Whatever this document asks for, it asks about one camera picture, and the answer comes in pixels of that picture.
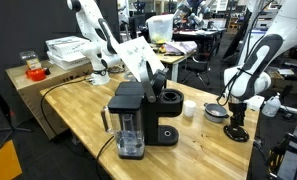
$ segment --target office chair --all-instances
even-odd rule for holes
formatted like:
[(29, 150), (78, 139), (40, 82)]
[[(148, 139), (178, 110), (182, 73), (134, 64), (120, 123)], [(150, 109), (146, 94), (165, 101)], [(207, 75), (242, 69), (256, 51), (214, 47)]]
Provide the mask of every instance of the office chair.
[[(194, 73), (195, 76), (198, 77), (198, 79), (201, 81), (203, 86), (207, 87), (206, 84), (207, 85), (210, 84), (208, 72), (211, 70), (210, 68), (211, 58), (216, 55), (216, 52), (220, 45), (220, 39), (214, 39), (210, 43), (202, 42), (202, 45), (200, 45), (200, 43), (197, 43), (197, 44), (199, 46), (198, 52), (196, 53), (196, 55), (192, 56), (191, 59), (187, 58), (185, 66), (182, 67), (183, 69), (190, 71), (183, 78), (182, 83), (185, 83), (188, 80), (189, 75), (191, 73)], [(206, 74), (206, 77), (207, 77), (206, 83), (201, 77), (202, 74)]]
[(0, 129), (0, 132), (9, 131), (7, 136), (4, 138), (4, 140), (0, 144), (0, 149), (3, 147), (5, 142), (8, 140), (8, 138), (15, 133), (16, 131), (25, 131), (25, 132), (32, 132), (30, 129), (24, 129), (24, 128), (18, 128), (14, 127), (11, 123), (11, 110), (6, 101), (3, 99), (3, 97), (0, 94), (0, 110), (2, 114), (5, 116), (7, 123), (9, 124), (8, 128), (2, 128)]

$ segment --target black machine lid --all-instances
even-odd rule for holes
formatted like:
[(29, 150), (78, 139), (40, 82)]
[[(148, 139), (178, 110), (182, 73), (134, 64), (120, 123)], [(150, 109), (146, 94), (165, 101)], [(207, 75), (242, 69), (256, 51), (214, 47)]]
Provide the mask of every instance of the black machine lid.
[(134, 113), (141, 107), (141, 96), (114, 96), (108, 103), (111, 113)]

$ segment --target white cup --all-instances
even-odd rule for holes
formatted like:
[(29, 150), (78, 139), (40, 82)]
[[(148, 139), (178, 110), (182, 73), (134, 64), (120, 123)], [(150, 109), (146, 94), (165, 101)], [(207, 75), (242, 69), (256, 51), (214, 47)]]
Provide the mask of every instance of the white cup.
[(195, 109), (196, 109), (196, 103), (194, 101), (186, 100), (184, 102), (183, 111), (186, 117), (193, 117), (195, 113)]

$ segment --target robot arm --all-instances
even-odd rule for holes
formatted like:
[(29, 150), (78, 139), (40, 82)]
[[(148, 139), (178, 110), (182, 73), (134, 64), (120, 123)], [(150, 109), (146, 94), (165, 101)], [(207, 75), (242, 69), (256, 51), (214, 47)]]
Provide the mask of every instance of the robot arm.
[(293, 3), (287, 0), (274, 18), (272, 26), (253, 48), (248, 50), (244, 46), (243, 51), (249, 52), (248, 55), (241, 56), (243, 59), (239, 59), (238, 66), (224, 72), (225, 93), (229, 110), (233, 112), (231, 125), (224, 128), (228, 137), (236, 141), (248, 140), (247, 133), (239, 127), (243, 125), (246, 102), (270, 86), (271, 79), (264, 70), (277, 56), (295, 45), (297, 1)]
[(107, 68), (121, 61), (113, 48), (118, 42), (94, 0), (67, 0), (67, 4), (69, 9), (76, 11), (82, 35), (91, 41), (83, 47), (82, 54), (90, 59), (93, 66), (92, 83), (108, 83)]

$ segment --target bottle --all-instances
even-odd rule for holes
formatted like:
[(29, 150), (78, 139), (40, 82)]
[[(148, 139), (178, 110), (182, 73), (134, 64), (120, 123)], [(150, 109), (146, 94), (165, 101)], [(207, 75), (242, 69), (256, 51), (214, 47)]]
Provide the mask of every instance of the bottle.
[(277, 92), (276, 96), (271, 97), (265, 104), (264, 108), (262, 109), (262, 113), (268, 117), (275, 117), (278, 109), (281, 106), (279, 100), (279, 93)]

